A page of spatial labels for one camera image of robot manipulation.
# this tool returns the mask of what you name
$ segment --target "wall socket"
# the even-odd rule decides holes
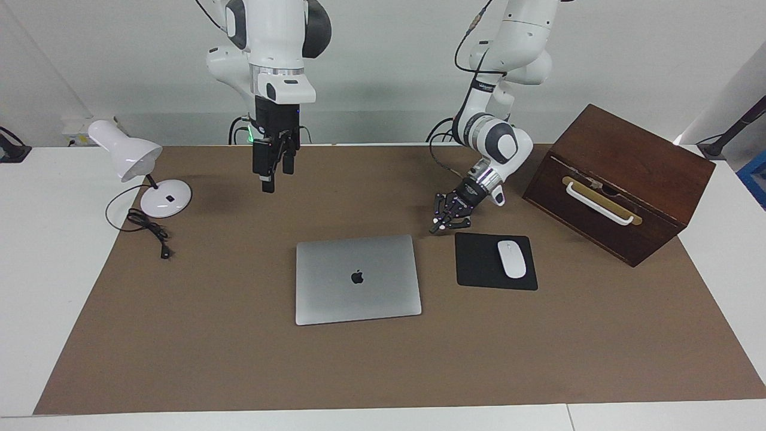
[[[114,116],[62,118],[61,122],[64,123],[64,128],[61,130],[61,134],[67,140],[67,146],[96,146],[96,143],[88,137],[88,127],[96,120],[111,121],[119,127],[119,123],[117,123],[117,119]]]

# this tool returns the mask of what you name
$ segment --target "mouse pad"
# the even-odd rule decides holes
[[[511,240],[519,245],[526,263],[526,274],[510,278],[502,268],[497,243]],[[476,233],[455,234],[455,261],[457,284],[477,288],[537,290],[537,274],[532,261],[532,247],[525,236],[482,235]]]

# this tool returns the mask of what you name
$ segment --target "apple logo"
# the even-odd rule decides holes
[[[359,283],[362,283],[365,279],[362,278],[362,272],[358,269],[355,273],[351,274],[351,281],[354,282],[355,285],[358,285]]]

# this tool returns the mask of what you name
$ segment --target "brown table mat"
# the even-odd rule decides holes
[[[436,148],[465,170],[462,147]],[[765,398],[678,239],[630,268],[520,196],[545,147],[466,232],[526,235],[538,291],[459,286],[423,147],[306,147],[260,191],[248,147],[165,148],[154,177],[191,205],[176,255],[120,233],[35,414]],[[423,314],[297,327],[296,243],[410,233]]]

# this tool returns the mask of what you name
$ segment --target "white desk lamp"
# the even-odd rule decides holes
[[[192,189],[179,179],[155,183],[151,176],[162,147],[148,140],[128,137],[106,120],[94,121],[88,136],[109,151],[117,176],[123,183],[145,175],[151,188],[141,197],[141,210],[149,217],[162,219],[181,212],[192,200]]]

